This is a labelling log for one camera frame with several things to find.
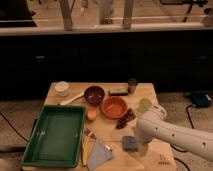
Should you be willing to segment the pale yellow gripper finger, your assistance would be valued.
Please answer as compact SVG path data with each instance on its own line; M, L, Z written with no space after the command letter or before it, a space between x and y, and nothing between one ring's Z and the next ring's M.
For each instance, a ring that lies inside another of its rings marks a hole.
M141 157L144 157L147 154L148 149L149 149L149 145L148 144L139 144L138 145L139 155Z

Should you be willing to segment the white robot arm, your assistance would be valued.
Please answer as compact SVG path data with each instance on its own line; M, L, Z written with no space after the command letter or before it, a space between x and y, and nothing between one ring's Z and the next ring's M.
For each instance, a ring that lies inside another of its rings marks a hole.
M157 138L213 162L213 133L171 124L166 117L161 105L152 105L140 114L134 127L138 143L148 144Z

